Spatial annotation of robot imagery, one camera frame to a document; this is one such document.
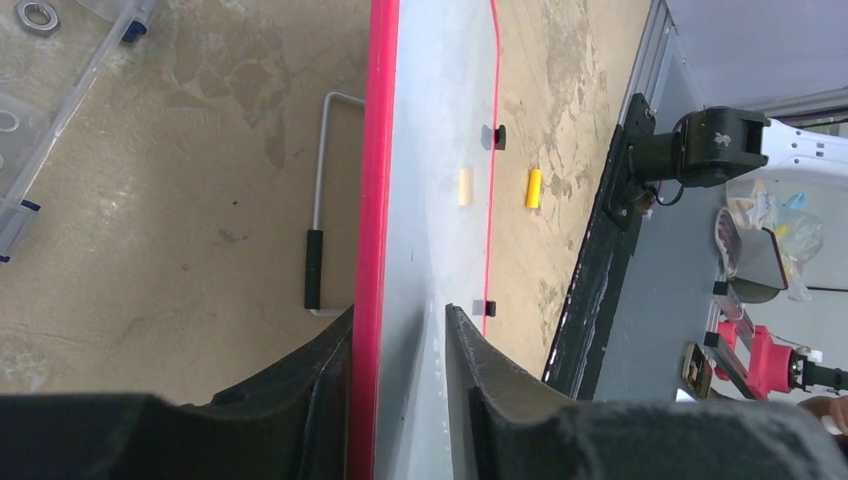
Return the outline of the yellow marker cap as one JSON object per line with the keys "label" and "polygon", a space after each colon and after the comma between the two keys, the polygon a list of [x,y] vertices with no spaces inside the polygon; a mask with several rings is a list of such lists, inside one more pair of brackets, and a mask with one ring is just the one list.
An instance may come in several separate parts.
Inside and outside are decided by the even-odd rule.
{"label": "yellow marker cap", "polygon": [[540,205],[542,178],[542,171],[538,168],[529,172],[525,198],[525,206],[528,209],[537,209]]}

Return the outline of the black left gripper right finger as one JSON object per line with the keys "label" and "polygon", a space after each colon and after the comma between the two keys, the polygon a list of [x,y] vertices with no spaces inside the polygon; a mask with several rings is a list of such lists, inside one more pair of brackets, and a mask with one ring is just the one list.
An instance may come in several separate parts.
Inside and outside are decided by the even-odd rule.
{"label": "black left gripper right finger", "polygon": [[770,402],[575,401],[445,308],[456,479],[843,479],[836,442]]}

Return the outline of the red framed whiteboard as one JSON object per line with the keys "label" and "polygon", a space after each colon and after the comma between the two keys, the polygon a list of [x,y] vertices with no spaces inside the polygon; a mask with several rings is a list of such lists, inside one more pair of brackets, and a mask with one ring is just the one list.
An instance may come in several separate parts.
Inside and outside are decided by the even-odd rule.
{"label": "red framed whiteboard", "polygon": [[375,1],[347,475],[470,479],[448,308],[486,325],[500,67],[492,1]]}

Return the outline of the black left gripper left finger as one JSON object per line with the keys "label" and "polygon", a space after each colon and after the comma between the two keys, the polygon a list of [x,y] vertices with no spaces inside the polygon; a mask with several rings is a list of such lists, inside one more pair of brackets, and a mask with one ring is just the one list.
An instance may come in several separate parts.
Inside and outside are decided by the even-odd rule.
{"label": "black left gripper left finger", "polygon": [[5,479],[341,479],[353,314],[204,405],[5,395]]}

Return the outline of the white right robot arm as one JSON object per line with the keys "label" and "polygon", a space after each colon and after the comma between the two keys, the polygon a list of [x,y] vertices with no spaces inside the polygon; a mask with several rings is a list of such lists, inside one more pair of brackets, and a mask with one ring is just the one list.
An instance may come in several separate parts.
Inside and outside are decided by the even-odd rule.
{"label": "white right robot arm", "polygon": [[639,183],[675,180],[711,188],[743,178],[847,189],[845,138],[748,110],[691,112],[671,132],[639,138],[628,148],[629,173]]}

